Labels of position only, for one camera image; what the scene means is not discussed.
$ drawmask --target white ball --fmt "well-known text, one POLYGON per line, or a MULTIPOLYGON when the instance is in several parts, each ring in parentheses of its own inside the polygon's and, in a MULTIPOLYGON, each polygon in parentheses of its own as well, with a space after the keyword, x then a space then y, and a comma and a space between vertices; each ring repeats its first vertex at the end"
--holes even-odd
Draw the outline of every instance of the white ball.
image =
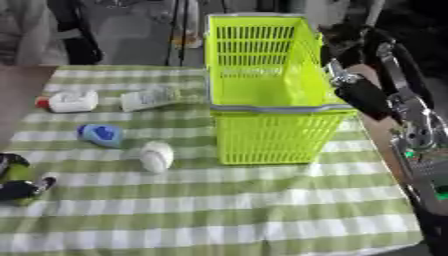
POLYGON ((174 161, 174 152, 170 145, 164 142, 149 142, 140 152, 143 167, 154 174, 168 170, 174 161))

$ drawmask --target plastic bottle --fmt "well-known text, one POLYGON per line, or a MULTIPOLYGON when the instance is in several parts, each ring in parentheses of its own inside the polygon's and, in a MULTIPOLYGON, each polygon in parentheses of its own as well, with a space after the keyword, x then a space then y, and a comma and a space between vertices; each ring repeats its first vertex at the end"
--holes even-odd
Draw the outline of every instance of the plastic bottle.
POLYGON ((153 86, 146 91, 121 95, 121 108, 124 112, 156 108, 180 102, 179 89, 170 86, 153 86))
POLYGON ((98 105, 98 93, 87 92, 59 92, 51 97, 38 97, 36 106, 49 108, 55 113, 89 112, 98 105))
POLYGON ((103 147, 118 148, 123 140, 123 130, 114 125, 87 124, 78 127, 78 136, 103 147))

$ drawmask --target green checkered tablecloth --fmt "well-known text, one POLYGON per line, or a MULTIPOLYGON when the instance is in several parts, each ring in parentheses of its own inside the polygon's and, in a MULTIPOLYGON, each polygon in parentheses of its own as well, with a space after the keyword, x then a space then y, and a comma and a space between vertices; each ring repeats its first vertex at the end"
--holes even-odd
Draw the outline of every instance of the green checkered tablecloth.
POLYGON ((46 87, 95 89, 92 113, 36 109, 8 152, 57 186, 25 208, 0 207, 0 255, 368 255, 421 240, 411 208, 358 119, 344 121, 308 165, 218 163, 205 105, 123 113, 119 96, 152 84, 204 94, 204 71, 64 67, 46 87), (81 124, 121 126, 121 149, 76 137, 81 124), (173 168, 153 176, 138 151, 164 140, 173 168))

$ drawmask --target red cap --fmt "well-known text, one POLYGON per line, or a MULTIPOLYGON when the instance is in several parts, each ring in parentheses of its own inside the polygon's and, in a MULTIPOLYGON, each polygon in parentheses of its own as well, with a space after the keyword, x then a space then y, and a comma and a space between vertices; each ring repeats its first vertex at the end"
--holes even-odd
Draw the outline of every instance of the red cap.
POLYGON ((50 98, 44 96, 37 97, 34 105, 37 108, 50 108, 50 98))

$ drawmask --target lime green basket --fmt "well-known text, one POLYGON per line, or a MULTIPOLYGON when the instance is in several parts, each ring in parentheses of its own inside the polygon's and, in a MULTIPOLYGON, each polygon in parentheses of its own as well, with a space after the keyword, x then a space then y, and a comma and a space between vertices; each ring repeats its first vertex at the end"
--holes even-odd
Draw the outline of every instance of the lime green basket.
POLYGON ((299 15, 208 17, 208 94, 223 164, 308 163, 356 110, 320 63, 322 38, 299 15))

